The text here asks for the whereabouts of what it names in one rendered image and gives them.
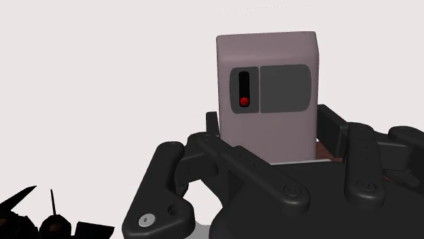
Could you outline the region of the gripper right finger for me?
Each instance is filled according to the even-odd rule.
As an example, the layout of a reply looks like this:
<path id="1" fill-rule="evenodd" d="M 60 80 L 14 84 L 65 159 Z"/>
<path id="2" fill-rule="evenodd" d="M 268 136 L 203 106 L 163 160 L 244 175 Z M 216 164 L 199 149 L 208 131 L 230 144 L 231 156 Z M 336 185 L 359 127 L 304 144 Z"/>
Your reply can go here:
<path id="1" fill-rule="evenodd" d="M 336 210 L 424 211 L 424 132 L 394 126 L 387 133 L 347 122 L 318 106 L 317 138 L 337 159 L 343 181 L 321 187 Z"/>

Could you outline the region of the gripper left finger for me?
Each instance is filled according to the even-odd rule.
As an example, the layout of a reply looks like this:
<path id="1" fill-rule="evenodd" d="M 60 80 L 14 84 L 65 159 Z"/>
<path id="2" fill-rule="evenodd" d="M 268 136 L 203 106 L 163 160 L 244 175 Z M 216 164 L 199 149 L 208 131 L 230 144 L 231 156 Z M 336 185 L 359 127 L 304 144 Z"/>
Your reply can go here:
<path id="1" fill-rule="evenodd" d="M 184 199 L 191 182 L 201 180 L 223 207 L 244 187 L 258 190 L 277 212 L 308 211 L 307 188 L 244 147 L 219 135 L 217 113 L 206 114 L 206 130 L 157 146 L 122 224 L 124 239 L 186 239 L 195 229 L 194 207 Z"/>

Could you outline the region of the mauve grey toaster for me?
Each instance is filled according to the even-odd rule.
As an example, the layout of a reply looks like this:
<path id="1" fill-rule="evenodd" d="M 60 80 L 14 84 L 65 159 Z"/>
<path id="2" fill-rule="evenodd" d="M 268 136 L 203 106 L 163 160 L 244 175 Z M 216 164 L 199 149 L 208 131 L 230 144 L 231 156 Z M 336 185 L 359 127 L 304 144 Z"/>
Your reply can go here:
<path id="1" fill-rule="evenodd" d="M 221 139 L 270 164 L 315 160 L 316 33 L 219 35 L 216 48 Z"/>

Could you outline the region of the black spiky object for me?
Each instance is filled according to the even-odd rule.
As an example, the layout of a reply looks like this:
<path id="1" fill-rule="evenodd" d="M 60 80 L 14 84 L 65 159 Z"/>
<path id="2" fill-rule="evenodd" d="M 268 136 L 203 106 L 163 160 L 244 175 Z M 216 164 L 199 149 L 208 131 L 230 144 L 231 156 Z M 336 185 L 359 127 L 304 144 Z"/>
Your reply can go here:
<path id="1" fill-rule="evenodd" d="M 52 214 L 39 227 L 28 216 L 15 213 L 13 208 L 35 188 L 26 187 L 0 203 L 0 239 L 111 239 L 114 226 L 79 221 L 72 230 L 72 224 L 56 212 L 53 193 Z"/>

